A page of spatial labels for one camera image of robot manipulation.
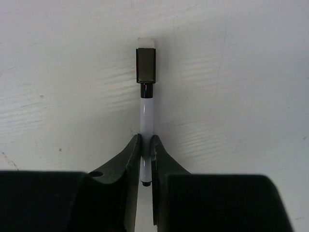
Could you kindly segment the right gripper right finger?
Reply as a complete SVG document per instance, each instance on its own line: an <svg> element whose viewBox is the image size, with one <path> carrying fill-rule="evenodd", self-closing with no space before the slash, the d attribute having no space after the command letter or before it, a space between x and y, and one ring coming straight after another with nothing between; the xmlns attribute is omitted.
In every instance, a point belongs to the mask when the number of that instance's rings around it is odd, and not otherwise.
<svg viewBox="0 0 309 232"><path fill-rule="evenodd" d="M167 177L170 174L190 174L164 148L158 135L151 138L153 223L167 225Z"/></svg>

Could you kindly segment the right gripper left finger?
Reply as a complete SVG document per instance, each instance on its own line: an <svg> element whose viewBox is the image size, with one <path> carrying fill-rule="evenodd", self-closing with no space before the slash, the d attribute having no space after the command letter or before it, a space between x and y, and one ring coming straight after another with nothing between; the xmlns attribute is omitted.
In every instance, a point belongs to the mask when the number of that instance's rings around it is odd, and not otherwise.
<svg viewBox="0 0 309 232"><path fill-rule="evenodd" d="M104 187L98 213L109 232L135 230L141 152L142 138L136 134L118 155L89 173Z"/></svg>

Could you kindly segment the black cap whiteboard marker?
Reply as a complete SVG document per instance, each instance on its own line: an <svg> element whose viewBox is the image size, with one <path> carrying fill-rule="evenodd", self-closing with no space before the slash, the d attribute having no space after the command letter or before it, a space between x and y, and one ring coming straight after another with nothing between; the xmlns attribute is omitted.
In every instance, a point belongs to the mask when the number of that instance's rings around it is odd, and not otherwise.
<svg viewBox="0 0 309 232"><path fill-rule="evenodd" d="M154 134L154 84L156 83L156 48L151 38L138 38L136 79L140 85L140 134L142 154L140 181L148 187L152 182L150 144Z"/></svg>

